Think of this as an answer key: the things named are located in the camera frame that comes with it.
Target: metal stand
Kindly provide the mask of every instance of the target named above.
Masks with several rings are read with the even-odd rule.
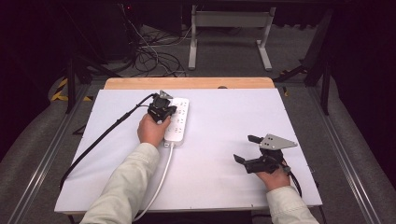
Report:
[[[68,94],[68,105],[66,114],[68,114],[73,106],[76,104],[76,79],[75,75],[81,84],[91,84],[92,76],[91,72],[87,68],[88,66],[96,69],[100,73],[107,75],[108,77],[120,77],[116,73],[104,68],[98,63],[94,63],[88,58],[82,55],[76,55],[70,59],[67,65],[67,94]]]
[[[305,55],[302,65],[292,69],[291,71],[284,71],[282,76],[274,78],[274,82],[283,82],[290,77],[294,77],[299,73],[303,73],[307,70],[307,76],[304,80],[306,86],[315,86],[320,77],[323,76],[322,92],[320,97],[320,104],[322,106],[323,112],[329,115],[328,97],[330,88],[330,57],[326,51],[323,49],[323,43],[326,38],[327,31],[330,26],[330,21],[332,19],[333,9],[328,9],[323,16],[323,19],[318,25],[318,29],[315,32],[314,38],[309,46],[309,49]]]
[[[196,64],[198,45],[196,38],[197,27],[264,27],[262,39],[257,40],[257,47],[262,56],[262,63],[265,70],[271,71],[272,66],[265,50],[265,43],[270,33],[275,11],[275,7],[271,7],[269,12],[196,11],[196,6],[192,6],[189,69],[194,70]]]

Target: person's left hand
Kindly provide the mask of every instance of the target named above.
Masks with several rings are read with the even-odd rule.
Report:
[[[137,128],[137,136],[139,137],[140,143],[150,143],[157,147],[163,140],[165,130],[170,123],[170,116],[168,116],[163,123],[157,124],[149,114],[146,114],[140,120],[139,127]]]

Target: metal rail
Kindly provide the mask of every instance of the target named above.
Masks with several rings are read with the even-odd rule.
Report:
[[[309,87],[308,88],[309,95],[311,96],[312,100],[314,101],[319,114],[323,120],[327,128],[327,132],[332,139],[332,150],[339,161],[341,168],[344,171],[346,176],[346,180],[349,183],[350,188],[352,189],[353,194],[355,195],[356,200],[358,201],[359,207],[366,219],[367,223],[381,223],[373,204],[371,203],[369,196],[364,189],[363,184],[361,183],[361,179],[359,178],[358,173],[356,172],[355,168],[350,161],[346,149],[344,148],[335,128],[332,125],[332,121],[328,116],[325,116],[323,113],[318,93],[316,92],[315,88]]]
[[[46,154],[44,155],[43,159],[37,166],[37,169],[33,173],[32,178],[27,185],[23,195],[21,196],[20,201],[18,202],[17,206],[14,209],[14,212],[8,220],[8,224],[22,223],[24,216],[29,210],[35,196],[37,195],[41,187],[41,184],[43,183],[50,169],[50,166],[52,165],[52,162],[55,159],[56,154],[58,153],[61,143],[64,140],[64,133],[67,130],[71,120],[73,119],[77,108],[82,102],[88,88],[89,85],[82,85],[81,89],[79,89],[76,105],[73,107],[70,113],[64,115],[61,125],[59,126],[55,136],[52,138]]]

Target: white cable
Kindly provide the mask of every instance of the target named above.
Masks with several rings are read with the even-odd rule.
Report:
[[[170,163],[170,161],[171,161],[171,159],[172,159],[172,154],[173,154],[173,148],[174,148],[174,146],[175,146],[175,144],[172,143],[172,144],[171,144],[171,149],[170,149],[170,152],[169,152],[168,162],[166,163],[165,170],[163,171],[163,178],[161,179],[161,182],[160,182],[160,185],[159,185],[158,188],[157,188],[157,191],[155,192],[154,196],[152,197],[151,201],[149,202],[149,204],[148,204],[148,206],[145,208],[145,210],[144,210],[138,217],[136,217],[136,218],[134,219],[133,222],[136,222],[136,221],[139,220],[143,215],[145,215],[146,212],[147,212],[147,211],[149,210],[149,208],[151,207],[152,203],[154,203],[155,199],[157,198],[157,195],[158,195],[158,193],[160,192],[161,187],[163,186],[163,181],[165,180],[166,173],[167,173],[168,167],[169,167],[169,163]]]
[[[149,43],[148,42],[146,42],[146,39],[141,35],[141,34],[139,34],[139,32],[137,31],[137,29],[136,29],[136,27],[134,27],[134,30],[136,31],[136,33],[140,36],[140,38],[145,42],[145,44],[152,50],[152,51],[154,51],[154,53],[155,53],[155,56],[156,56],[156,64],[158,64],[159,62],[159,57],[158,57],[158,53],[157,53],[157,51],[155,51],[155,49],[151,46],[151,45],[149,45]]]

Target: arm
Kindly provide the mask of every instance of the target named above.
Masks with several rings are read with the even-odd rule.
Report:
[[[81,223],[132,223],[157,167],[160,154],[156,147],[169,123],[170,118],[163,124],[149,115],[142,118],[137,130],[141,144],[114,171]]]
[[[269,190],[267,200],[273,223],[318,223],[282,169],[275,170],[271,175],[265,172],[256,175]]]

